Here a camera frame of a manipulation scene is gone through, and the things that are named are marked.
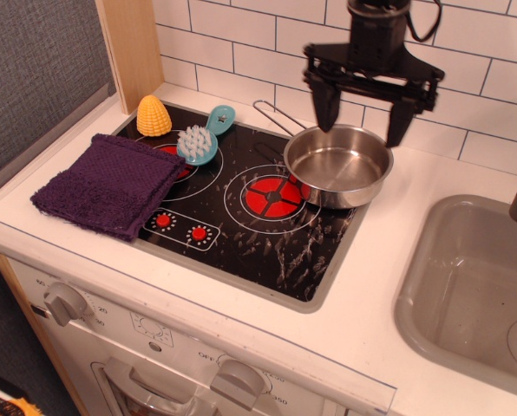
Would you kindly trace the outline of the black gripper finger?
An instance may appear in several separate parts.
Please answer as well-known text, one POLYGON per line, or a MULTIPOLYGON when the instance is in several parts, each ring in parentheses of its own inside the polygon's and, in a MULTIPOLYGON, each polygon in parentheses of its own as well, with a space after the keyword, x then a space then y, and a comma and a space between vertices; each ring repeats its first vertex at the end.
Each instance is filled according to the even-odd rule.
POLYGON ((416 103, 412 100, 396 101, 389 113, 386 147, 397 147, 409 129, 416 113, 416 103))
POLYGON ((339 115, 341 91, 322 79, 312 78, 309 82, 318 127, 328 133, 339 115))

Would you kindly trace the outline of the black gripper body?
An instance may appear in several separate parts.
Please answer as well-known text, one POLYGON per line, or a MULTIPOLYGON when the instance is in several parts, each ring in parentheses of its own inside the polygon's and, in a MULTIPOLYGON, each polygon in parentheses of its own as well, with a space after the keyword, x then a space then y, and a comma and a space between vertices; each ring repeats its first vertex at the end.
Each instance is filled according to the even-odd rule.
POLYGON ((438 9, 428 34, 417 35, 410 1, 349 1, 350 37, 343 43, 310 43, 304 47, 305 82, 312 78, 333 84, 342 92, 396 102, 412 100, 416 114, 435 107, 444 72, 408 52, 405 35, 427 41, 442 17, 438 9))

